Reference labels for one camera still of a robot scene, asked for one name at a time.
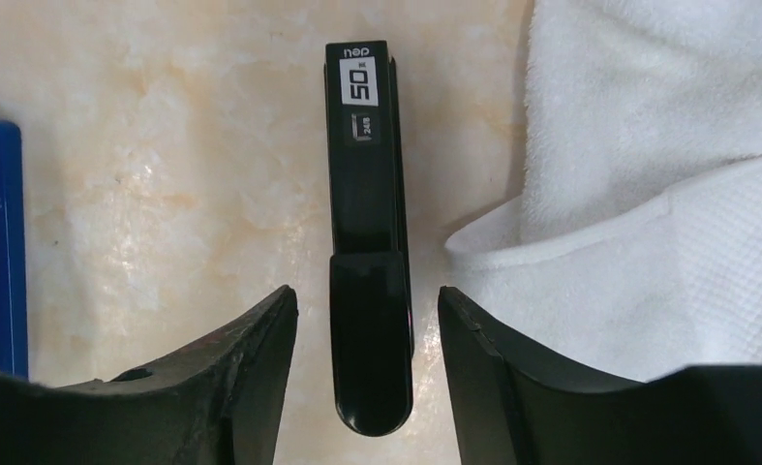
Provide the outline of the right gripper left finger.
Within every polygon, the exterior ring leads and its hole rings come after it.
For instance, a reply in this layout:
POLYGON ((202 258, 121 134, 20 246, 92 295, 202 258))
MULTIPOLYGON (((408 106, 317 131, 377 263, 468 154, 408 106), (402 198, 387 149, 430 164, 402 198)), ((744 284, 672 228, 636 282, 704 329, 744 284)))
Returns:
POLYGON ((110 381, 46 387, 0 373, 0 464, 269 464, 297 320, 282 286, 110 381))

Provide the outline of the black stapler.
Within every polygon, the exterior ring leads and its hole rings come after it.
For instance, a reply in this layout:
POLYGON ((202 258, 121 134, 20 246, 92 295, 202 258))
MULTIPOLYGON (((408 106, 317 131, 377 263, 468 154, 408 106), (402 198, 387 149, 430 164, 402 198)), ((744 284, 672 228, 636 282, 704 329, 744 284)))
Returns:
POLYGON ((381 437, 413 406, 411 274, 397 69, 384 41, 333 43, 324 64, 336 411, 381 437))

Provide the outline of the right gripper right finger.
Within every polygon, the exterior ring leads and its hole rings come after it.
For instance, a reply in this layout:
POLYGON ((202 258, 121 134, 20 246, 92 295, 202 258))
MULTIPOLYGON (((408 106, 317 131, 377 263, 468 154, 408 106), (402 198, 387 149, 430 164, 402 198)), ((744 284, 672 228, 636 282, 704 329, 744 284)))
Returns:
POLYGON ((465 464, 762 464, 762 365, 693 365, 647 383, 591 368, 440 291, 465 464))

